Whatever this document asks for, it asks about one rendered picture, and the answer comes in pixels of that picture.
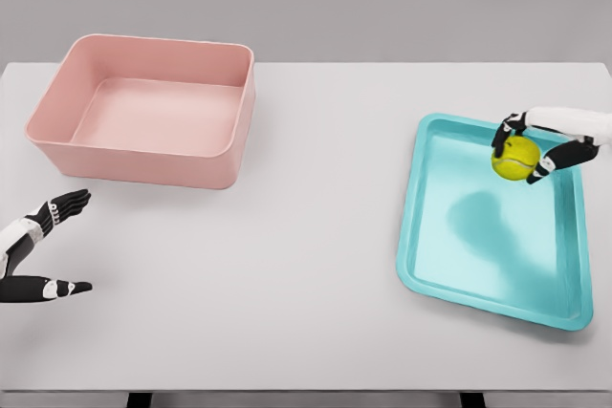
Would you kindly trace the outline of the yellow tennis ball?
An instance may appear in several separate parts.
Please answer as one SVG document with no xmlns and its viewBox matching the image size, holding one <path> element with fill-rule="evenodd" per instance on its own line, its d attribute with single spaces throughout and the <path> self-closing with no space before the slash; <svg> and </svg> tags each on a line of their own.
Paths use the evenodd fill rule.
<svg viewBox="0 0 612 408">
<path fill-rule="evenodd" d="M 502 179 L 522 181 L 535 170 L 539 159 L 540 149 L 534 141 L 523 136 L 510 136 L 504 142 L 500 157 L 492 152 L 492 170 Z"/>
</svg>

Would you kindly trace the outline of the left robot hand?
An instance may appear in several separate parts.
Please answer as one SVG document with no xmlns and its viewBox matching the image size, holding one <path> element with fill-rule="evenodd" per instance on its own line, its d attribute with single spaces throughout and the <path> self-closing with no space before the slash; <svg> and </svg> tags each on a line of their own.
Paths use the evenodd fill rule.
<svg viewBox="0 0 612 408">
<path fill-rule="evenodd" d="M 14 273 L 37 244 L 56 226 L 80 214 L 90 198 L 91 193 L 87 189 L 57 196 L 0 230 L 0 303 L 50 302 L 93 289 L 89 282 L 73 283 L 45 276 Z"/>
</svg>

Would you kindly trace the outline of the blue tray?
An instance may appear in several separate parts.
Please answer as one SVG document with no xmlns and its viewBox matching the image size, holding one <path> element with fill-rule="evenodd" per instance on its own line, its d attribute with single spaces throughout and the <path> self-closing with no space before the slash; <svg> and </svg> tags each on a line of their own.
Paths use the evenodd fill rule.
<svg viewBox="0 0 612 408">
<path fill-rule="evenodd" d="M 593 317 L 582 176 L 492 169 L 496 124 L 447 114 L 416 131 L 396 271 L 412 291 L 565 331 Z"/>
</svg>

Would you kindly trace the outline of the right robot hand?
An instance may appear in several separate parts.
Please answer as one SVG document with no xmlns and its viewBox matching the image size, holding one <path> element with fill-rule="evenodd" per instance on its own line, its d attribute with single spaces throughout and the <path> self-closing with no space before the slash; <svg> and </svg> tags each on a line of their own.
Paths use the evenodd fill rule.
<svg viewBox="0 0 612 408">
<path fill-rule="evenodd" d="M 493 156 L 500 158 L 512 133 L 522 136 L 529 128 L 554 132 L 570 140 L 549 150 L 526 178 L 533 184 L 552 172 L 593 160 L 603 145 L 612 146 L 612 113 L 568 107 L 533 107 L 511 113 L 497 128 L 492 140 Z"/>
</svg>

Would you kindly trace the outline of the pink plastic basket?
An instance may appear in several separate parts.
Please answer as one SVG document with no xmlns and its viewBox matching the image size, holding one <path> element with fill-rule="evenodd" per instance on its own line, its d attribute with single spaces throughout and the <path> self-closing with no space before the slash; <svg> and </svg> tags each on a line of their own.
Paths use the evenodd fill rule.
<svg viewBox="0 0 612 408">
<path fill-rule="evenodd" d="M 254 62 L 241 44 L 85 35 L 25 134 L 67 176 L 225 189 L 251 126 Z"/>
</svg>

